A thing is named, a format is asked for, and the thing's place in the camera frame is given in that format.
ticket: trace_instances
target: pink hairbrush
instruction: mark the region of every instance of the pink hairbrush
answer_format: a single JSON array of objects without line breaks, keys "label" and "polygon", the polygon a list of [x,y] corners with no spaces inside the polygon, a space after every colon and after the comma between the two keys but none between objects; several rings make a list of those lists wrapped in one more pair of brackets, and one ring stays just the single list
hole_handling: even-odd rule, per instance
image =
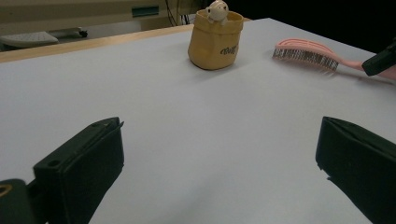
[{"label": "pink hairbrush", "polygon": [[[275,45],[273,58],[312,63],[331,71],[335,71],[338,64],[342,64],[364,72],[361,66],[363,62],[344,60],[328,47],[307,39],[290,38],[278,42]],[[379,73],[378,76],[396,79],[396,65]]]}]

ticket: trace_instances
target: white table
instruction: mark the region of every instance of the white table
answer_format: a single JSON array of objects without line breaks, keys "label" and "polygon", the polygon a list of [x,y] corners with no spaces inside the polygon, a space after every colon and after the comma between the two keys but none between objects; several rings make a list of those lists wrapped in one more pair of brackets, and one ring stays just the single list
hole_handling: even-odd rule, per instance
[{"label": "white table", "polygon": [[32,181],[77,132],[120,117],[125,166],[92,224],[370,223],[319,170],[318,134],[328,116],[396,142],[395,83],[273,60],[288,37],[373,56],[265,19],[217,71],[190,62],[191,32],[0,63],[0,179]]}]

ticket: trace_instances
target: white bristles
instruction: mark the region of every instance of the white bristles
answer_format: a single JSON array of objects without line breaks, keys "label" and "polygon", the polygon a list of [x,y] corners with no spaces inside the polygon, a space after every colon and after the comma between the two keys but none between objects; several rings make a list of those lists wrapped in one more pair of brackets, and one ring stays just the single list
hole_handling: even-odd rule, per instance
[{"label": "white bristles", "polygon": [[273,57],[279,60],[286,59],[313,63],[332,71],[335,71],[338,66],[338,62],[332,58],[302,49],[275,49]]}]

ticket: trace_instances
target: wooden surface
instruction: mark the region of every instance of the wooden surface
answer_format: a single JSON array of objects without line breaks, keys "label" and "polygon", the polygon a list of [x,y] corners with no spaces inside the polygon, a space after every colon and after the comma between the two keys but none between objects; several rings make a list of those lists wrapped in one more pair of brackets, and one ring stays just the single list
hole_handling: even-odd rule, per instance
[{"label": "wooden surface", "polygon": [[82,40],[72,43],[50,45],[50,46],[38,47],[32,49],[18,49],[12,51],[4,51],[4,52],[0,52],[0,63],[13,62],[17,60],[42,57],[53,54],[61,54],[66,52],[82,50],[82,49],[93,49],[106,45],[120,44],[128,41],[149,38],[158,35],[170,35],[179,32],[191,31],[192,28],[193,28],[193,24],[189,24],[189,25],[181,25],[175,27],[136,32],[126,35],[114,35],[109,37]]}]

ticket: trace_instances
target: white plush toy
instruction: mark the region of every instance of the white plush toy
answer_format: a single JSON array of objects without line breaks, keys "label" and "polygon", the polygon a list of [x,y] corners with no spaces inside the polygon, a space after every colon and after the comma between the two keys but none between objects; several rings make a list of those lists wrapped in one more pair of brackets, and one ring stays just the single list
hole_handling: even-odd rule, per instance
[{"label": "white plush toy", "polygon": [[227,22],[228,12],[228,5],[221,0],[214,1],[206,8],[207,19],[210,23],[213,21],[220,21],[221,25],[224,25]]}]

